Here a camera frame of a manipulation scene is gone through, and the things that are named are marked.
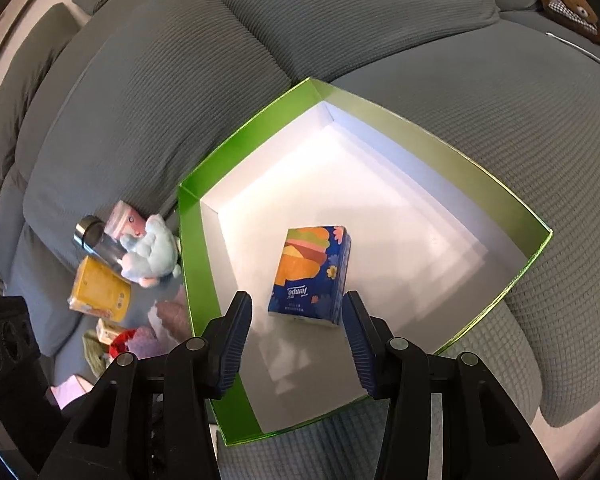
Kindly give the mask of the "brown teddy bear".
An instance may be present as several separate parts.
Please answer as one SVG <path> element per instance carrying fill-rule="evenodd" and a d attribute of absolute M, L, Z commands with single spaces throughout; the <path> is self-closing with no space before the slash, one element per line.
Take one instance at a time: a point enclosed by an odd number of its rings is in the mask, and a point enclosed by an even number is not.
<path fill-rule="evenodd" d="M 541 0 L 553 21 L 600 45 L 600 19 L 586 0 Z"/>

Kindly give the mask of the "grey fabric sofa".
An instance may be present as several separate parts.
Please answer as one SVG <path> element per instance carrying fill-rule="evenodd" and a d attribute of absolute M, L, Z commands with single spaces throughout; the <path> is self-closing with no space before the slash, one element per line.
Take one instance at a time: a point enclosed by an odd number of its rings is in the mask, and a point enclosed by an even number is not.
<path fill-rule="evenodd" d="M 48 380 L 91 371 L 66 304 L 71 233 L 119 200 L 176 213 L 196 165 L 306 78 L 419 125 L 553 238 L 446 356 L 486 362 L 525 418 L 600 440 L 600 49 L 503 0 L 48 0 L 0 62 L 0 280 Z"/>

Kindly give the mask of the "yellow white fluffy towel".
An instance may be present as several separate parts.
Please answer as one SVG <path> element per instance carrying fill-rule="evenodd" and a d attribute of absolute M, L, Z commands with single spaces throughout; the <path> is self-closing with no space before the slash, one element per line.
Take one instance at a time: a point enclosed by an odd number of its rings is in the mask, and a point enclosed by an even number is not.
<path fill-rule="evenodd" d="M 122 333 L 125 332 L 125 328 L 117 323 L 111 322 L 106 318 L 100 318 L 96 324 L 96 337 L 101 344 L 110 346 Z"/>

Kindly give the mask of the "green white cardboard box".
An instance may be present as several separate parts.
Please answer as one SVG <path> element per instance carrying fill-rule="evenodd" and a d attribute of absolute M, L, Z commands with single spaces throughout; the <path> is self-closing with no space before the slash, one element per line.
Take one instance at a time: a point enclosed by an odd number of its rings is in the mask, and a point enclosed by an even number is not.
<path fill-rule="evenodd" d="M 553 235 L 451 145 L 314 78 L 203 160 L 180 185 L 178 213 L 195 332 L 236 292 L 252 299 L 236 382 L 212 405 L 228 445 L 312 424 L 364 396 L 341 328 L 268 310 L 290 229 L 343 226 L 347 289 L 428 353 L 479 323 Z"/>

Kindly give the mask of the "green fluffy towel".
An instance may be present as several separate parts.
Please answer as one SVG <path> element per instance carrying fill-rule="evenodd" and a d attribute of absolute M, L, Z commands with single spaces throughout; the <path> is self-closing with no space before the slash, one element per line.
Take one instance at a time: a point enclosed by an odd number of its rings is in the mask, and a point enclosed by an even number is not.
<path fill-rule="evenodd" d="M 92 374 L 99 379 L 112 361 L 109 347 L 99 341 L 94 330 L 87 330 L 82 336 L 82 342 L 85 361 Z"/>

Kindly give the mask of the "yellow paper food cup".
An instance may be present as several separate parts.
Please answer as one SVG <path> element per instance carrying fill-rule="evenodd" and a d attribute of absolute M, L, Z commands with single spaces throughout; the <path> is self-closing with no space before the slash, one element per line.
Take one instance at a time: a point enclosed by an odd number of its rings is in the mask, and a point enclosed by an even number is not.
<path fill-rule="evenodd" d="M 91 256 L 85 257 L 76 271 L 69 308 L 87 315 L 120 323 L 131 304 L 131 284 Z"/>

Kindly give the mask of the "pink gum jar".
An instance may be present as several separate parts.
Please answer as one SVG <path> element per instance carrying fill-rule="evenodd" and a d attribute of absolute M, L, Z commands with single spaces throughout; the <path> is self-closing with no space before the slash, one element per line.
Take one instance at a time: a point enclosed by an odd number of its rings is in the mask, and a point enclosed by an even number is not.
<path fill-rule="evenodd" d="M 104 231 L 114 240 L 120 240 L 123 235 L 143 237 L 145 219 L 131 205 L 119 200 L 110 212 Z"/>

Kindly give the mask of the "white blue plush toy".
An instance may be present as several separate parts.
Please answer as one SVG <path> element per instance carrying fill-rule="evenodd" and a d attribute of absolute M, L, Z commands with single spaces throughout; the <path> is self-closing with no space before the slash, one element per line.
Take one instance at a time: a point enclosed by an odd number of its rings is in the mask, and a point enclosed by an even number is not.
<path fill-rule="evenodd" d="M 180 239 L 160 214 L 153 214 L 146 220 L 144 236 L 124 234 L 120 243 L 125 250 L 120 261 L 121 275 L 127 281 L 151 288 L 164 278 L 181 275 Z"/>

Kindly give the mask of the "pink floral garment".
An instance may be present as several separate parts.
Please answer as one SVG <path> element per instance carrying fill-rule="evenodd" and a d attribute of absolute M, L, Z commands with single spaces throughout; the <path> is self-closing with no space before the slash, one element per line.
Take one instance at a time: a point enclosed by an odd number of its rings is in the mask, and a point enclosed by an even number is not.
<path fill-rule="evenodd" d="M 94 385 L 79 375 L 71 375 L 58 386 L 51 386 L 52 393 L 58 406 L 63 410 L 71 402 L 89 393 Z"/>

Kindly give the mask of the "purple mesh bath scrunchie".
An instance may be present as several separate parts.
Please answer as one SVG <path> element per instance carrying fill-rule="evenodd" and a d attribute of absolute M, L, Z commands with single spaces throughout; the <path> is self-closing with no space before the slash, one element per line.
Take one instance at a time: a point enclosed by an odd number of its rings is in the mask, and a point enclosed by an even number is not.
<path fill-rule="evenodd" d="M 189 314 L 184 304 L 156 302 L 147 315 L 148 325 L 140 326 L 126 342 L 128 351 L 139 359 L 169 354 L 192 335 Z"/>

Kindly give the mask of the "clear bottle steel cap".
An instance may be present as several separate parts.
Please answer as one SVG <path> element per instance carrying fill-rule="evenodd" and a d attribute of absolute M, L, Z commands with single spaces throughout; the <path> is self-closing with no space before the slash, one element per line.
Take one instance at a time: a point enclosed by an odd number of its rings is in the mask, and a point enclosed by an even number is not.
<path fill-rule="evenodd" d="M 109 266 L 115 274 L 122 275 L 122 259 L 126 251 L 105 232 L 105 222 L 95 216 L 83 217 L 74 228 L 73 240 L 87 255 Z"/>

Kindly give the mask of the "red white knitted sock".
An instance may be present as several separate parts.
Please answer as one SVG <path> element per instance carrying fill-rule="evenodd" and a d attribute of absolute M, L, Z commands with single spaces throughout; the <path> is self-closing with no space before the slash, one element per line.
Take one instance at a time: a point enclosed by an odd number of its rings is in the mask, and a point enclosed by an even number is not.
<path fill-rule="evenodd" d="M 117 359 L 122 353 L 129 352 L 129 342 L 134 338 L 136 330 L 124 330 L 114 337 L 109 345 L 108 353 L 113 359 Z"/>

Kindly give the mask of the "blue tissue pack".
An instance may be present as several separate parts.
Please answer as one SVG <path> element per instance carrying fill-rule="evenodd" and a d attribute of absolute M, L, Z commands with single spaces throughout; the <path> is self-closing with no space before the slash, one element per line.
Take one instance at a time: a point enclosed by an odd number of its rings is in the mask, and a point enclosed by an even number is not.
<path fill-rule="evenodd" d="M 351 237 L 344 226 L 289 229 L 268 313 L 339 325 L 350 252 Z"/>

